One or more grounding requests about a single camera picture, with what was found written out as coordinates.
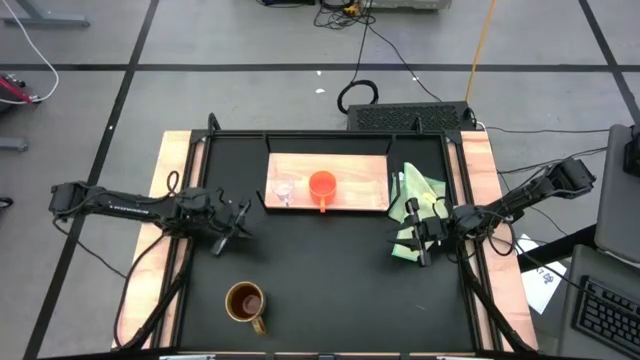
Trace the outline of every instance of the black keyboard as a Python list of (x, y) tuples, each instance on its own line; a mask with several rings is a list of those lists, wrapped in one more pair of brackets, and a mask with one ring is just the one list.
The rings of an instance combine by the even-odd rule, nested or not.
[(359, 130), (411, 130), (416, 118), (424, 130), (460, 128), (460, 117), (452, 105), (392, 106), (357, 110)]
[(640, 359), (640, 302), (590, 276), (582, 278), (573, 328), (609, 347)]

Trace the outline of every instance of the white paper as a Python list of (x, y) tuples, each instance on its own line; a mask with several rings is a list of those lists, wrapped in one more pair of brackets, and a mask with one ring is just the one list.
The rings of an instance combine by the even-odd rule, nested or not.
[[(518, 245), (520, 245), (522, 250), (530, 251), (538, 247), (538, 244), (528, 239), (530, 238), (527, 235), (522, 234), (518, 240)], [(518, 248), (516, 248), (516, 250), (518, 254), (521, 252)], [(563, 276), (567, 271), (567, 268), (557, 261), (547, 264), (547, 266)], [(558, 288), (560, 281), (562, 281), (562, 279), (560, 279), (558, 275), (543, 267), (523, 273), (522, 283), (524, 284), (524, 291), (527, 294), (529, 306), (538, 314), (542, 314), (547, 304), (549, 304), (553, 293)]]

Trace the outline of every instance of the mug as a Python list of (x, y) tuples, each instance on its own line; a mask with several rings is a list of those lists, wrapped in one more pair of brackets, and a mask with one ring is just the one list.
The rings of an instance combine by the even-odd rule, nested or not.
[(238, 322), (250, 322), (253, 331), (258, 335), (267, 333), (262, 321), (262, 313), (266, 306), (264, 293), (258, 285), (242, 281), (231, 287), (224, 301), (227, 314)]
[(327, 210), (336, 197), (336, 177), (328, 171), (318, 171), (309, 178), (311, 200), (320, 205), (320, 212)]

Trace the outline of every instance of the gray box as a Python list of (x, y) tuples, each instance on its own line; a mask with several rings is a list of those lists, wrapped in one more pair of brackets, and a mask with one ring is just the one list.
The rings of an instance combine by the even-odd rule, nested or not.
[(442, 10), (451, 7), (453, 0), (372, 0), (374, 8), (414, 8), (421, 10)]

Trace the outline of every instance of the green cloth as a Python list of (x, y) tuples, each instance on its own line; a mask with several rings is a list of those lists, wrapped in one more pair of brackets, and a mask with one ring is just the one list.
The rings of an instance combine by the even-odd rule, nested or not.
[[(420, 219), (425, 219), (432, 216), (447, 217), (447, 207), (443, 200), (436, 201), (437, 198), (444, 196), (447, 188), (447, 184), (434, 180), (428, 177), (422, 176), (420, 171), (416, 169), (411, 163), (404, 163), (404, 172), (400, 173), (400, 197), (398, 201), (393, 205), (393, 208), (389, 210), (389, 217), (399, 223), (402, 223), (407, 215), (409, 215), (405, 209), (405, 202), (415, 197), (418, 199), (418, 216)], [(396, 181), (394, 174), (393, 186), (391, 188), (391, 198), (395, 199), (396, 196)], [(433, 212), (433, 204), (435, 203), (435, 209), (437, 215)], [(411, 239), (412, 228), (400, 230), (397, 235), (397, 239)], [(431, 246), (431, 243), (427, 243), (427, 249)], [(397, 256), (410, 261), (418, 261), (418, 251), (411, 251), (408, 247), (395, 244), (391, 255)]]

